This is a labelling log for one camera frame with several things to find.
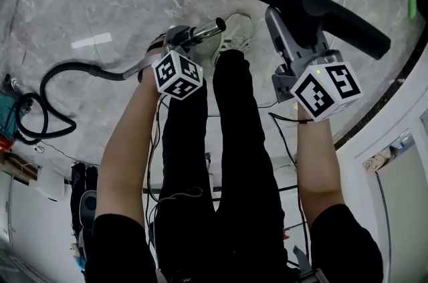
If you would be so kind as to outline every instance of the shoe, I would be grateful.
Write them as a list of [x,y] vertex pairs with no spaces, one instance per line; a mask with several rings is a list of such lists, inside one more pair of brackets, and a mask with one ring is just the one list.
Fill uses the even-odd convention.
[[241,13],[232,14],[226,20],[226,31],[221,34],[220,45],[211,57],[211,64],[216,66],[220,55],[227,50],[238,50],[245,53],[249,49],[249,41],[252,37],[251,17]]

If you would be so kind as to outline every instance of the black hose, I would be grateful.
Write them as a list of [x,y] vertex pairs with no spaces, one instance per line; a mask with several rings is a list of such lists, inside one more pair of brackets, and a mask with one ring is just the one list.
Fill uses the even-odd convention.
[[[27,145],[35,145],[41,139],[59,138],[61,136],[65,136],[75,131],[75,129],[77,128],[77,124],[72,119],[61,114],[54,107],[52,107],[52,105],[49,103],[49,101],[46,98],[47,83],[60,72],[65,72],[69,70],[87,72],[92,76],[100,77],[109,81],[125,80],[123,77],[123,74],[115,74],[112,72],[107,72],[101,69],[99,66],[95,66],[94,64],[86,64],[86,63],[79,63],[79,62],[68,62],[68,63],[59,64],[58,66],[48,71],[47,74],[41,80],[40,95],[37,95],[36,93],[29,93],[29,94],[23,95],[18,100],[15,108],[15,119],[16,119],[18,129],[19,131],[22,132],[23,135],[28,136],[29,138],[32,138],[34,140],[27,140],[23,136],[21,136],[19,133],[16,136],[17,140],[20,140],[21,142]],[[35,100],[40,105],[41,110],[43,112],[43,128],[40,133],[33,132],[26,129],[21,122],[21,107],[30,99]],[[69,124],[70,127],[67,127],[63,130],[47,133],[47,126],[49,124],[48,112],[54,115],[56,118],[63,121],[64,123]]]

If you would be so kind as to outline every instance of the hand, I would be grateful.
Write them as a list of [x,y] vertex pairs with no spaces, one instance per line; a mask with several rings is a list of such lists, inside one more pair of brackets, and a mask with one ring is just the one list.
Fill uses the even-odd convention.
[[[161,34],[159,37],[157,37],[149,46],[149,51],[146,53],[146,57],[161,54],[163,51],[164,40],[165,34]],[[143,69],[138,73],[138,81],[144,84],[147,88],[153,89],[157,92],[156,80],[154,78],[154,72],[151,66]]]

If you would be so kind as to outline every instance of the marble floor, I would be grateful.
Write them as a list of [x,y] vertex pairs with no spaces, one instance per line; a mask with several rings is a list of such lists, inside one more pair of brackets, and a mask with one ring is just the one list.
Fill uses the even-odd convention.
[[[340,4],[344,0],[333,0]],[[266,5],[255,0],[0,0],[0,73],[19,79],[26,92],[38,91],[46,71],[54,64],[79,59],[101,63],[110,70],[121,71],[145,53],[147,45],[170,25],[198,25],[217,16],[227,17],[240,11],[251,16],[255,35],[247,58],[251,64],[255,98],[259,105],[271,104],[275,94],[270,76],[280,60],[263,21]],[[371,22],[392,39],[390,52],[374,61],[337,39],[334,47],[341,50],[356,71],[364,97],[348,110],[332,119],[335,138],[340,138],[358,121],[387,89],[415,47],[423,27],[421,18],[409,21],[407,0],[346,0],[346,7]],[[76,48],[82,39],[109,33],[111,41]],[[213,68],[209,58],[201,56],[209,83],[209,112],[217,113],[212,91]],[[99,163],[132,91],[136,78],[125,82],[107,82],[89,75],[68,72],[49,85],[49,99],[58,110],[72,116],[78,129],[71,135],[46,143],[67,156],[90,163]],[[272,111],[296,117],[292,102],[274,106]],[[266,133],[266,148],[274,163],[280,185],[293,183],[295,174],[286,156],[284,145],[268,110],[260,110]],[[161,109],[161,122],[166,110]],[[51,118],[50,130],[65,125]],[[41,128],[41,111],[35,106],[25,121],[32,129]],[[296,150],[296,126],[282,124],[289,146]],[[207,125],[206,150],[212,154],[215,184],[221,184],[221,131],[219,119],[210,118]],[[48,166],[65,175],[72,162],[61,153],[45,147],[43,154],[16,144],[15,150],[31,163]],[[156,152],[152,180],[162,180],[161,148]]]

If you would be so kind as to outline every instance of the black sleeve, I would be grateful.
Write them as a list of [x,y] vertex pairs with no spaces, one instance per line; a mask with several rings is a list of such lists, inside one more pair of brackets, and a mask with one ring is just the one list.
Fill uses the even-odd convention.
[[146,234],[138,222],[113,214],[95,219],[86,282],[157,282]]
[[310,235],[312,266],[320,268],[329,283],[383,281],[381,252],[347,206],[334,205],[323,211]]

